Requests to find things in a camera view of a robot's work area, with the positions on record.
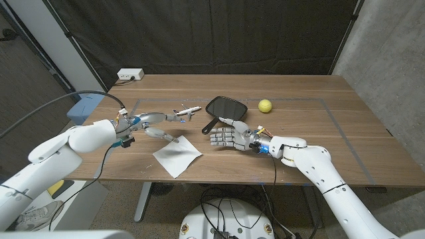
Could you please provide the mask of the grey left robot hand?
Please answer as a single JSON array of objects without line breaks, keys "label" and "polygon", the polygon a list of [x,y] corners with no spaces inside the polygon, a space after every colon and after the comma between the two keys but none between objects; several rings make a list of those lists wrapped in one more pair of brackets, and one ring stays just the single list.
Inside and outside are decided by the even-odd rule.
[{"label": "grey left robot hand", "polygon": [[178,143],[179,140],[166,133],[162,129],[158,129],[152,126],[155,123],[161,123],[163,121],[178,121],[184,123],[185,120],[174,114],[164,114],[159,112],[150,112],[139,114],[135,116],[125,116],[120,119],[116,125],[116,137],[126,141],[132,138],[133,131],[142,130],[146,135],[154,138],[164,139],[169,142]]}]

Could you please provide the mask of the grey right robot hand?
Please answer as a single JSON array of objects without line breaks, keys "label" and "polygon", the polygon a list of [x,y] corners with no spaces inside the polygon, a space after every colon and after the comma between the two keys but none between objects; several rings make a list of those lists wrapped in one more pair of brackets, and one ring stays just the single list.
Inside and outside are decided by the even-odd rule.
[{"label": "grey right robot hand", "polygon": [[270,137],[261,136],[257,131],[249,129],[243,121],[230,118],[219,118],[219,120],[227,126],[211,130],[211,145],[233,147],[240,151],[253,150],[255,153],[269,153]]}]

